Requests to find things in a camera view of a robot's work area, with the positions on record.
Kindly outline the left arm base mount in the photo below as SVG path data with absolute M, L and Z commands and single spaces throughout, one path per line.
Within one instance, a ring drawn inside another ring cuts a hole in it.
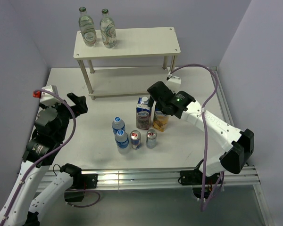
M 82 174 L 78 180 L 69 188 L 70 190 L 95 189 L 98 182 L 98 174 Z M 86 196 L 86 192 L 65 191 L 64 199 L 66 202 L 81 202 Z

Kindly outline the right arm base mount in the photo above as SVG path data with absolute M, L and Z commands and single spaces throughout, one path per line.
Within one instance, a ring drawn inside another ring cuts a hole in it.
M 198 169 L 193 170 L 182 170 L 180 171 L 180 177 L 178 183 L 183 186 L 201 186 L 202 185 L 202 172 Z M 214 185 L 216 182 L 221 184 L 223 181 L 221 173 L 213 174 L 210 177 L 205 177 L 205 185 Z

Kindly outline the pineapple juice carton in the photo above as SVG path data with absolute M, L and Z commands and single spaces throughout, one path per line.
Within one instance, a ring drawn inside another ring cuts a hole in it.
M 169 120 L 169 116 L 167 114 L 164 114 L 161 110 L 159 110 L 158 106 L 155 105 L 155 111 L 154 111 L 153 123 L 152 123 L 153 128 L 161 132 L 164 132 L 166 130 L 168 120 Z

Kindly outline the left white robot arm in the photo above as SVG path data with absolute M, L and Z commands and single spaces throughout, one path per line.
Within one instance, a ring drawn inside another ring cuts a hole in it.
M 18 178 L 0 211 L 0 226 L 38 226 L 46 211 L 67 189 L 83 187 L 81 168 L 67 163 L 53 181 L 36 194 L 57 153 L 69 142 L 65 139 L 69 121 L 75 121 L 88 111 L 84 96 L 68 93 L 74 106 L 69 106 L 57 94 L 53 97 L 52 104 L 39 104 L 42 110 L 34 123 L 35 130 L 26 146 Z

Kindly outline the purple juice carton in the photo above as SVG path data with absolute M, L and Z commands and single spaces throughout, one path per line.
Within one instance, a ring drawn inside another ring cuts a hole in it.
M 140 97 L 136 105 L 136 127 L 148 130 L 151 125 L 151 107 L 148 106 L 149 98 Z

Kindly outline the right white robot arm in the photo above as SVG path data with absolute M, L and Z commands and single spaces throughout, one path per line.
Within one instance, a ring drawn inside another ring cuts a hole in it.
M 191 123 L 205 133 L 205 139 L 212 138 L 221 146 L 219 154 L 203 158 L 194 173 L 197 182 L 204 184 L 212 175 L 222 171 L 241 172 L 254 152 L 254 133 L 250 129 L 242 131 L 233 127 L 205 110 L 185 91 L 174 93 L 162 81 L 154 83 L 147 92 L 162 113 Z

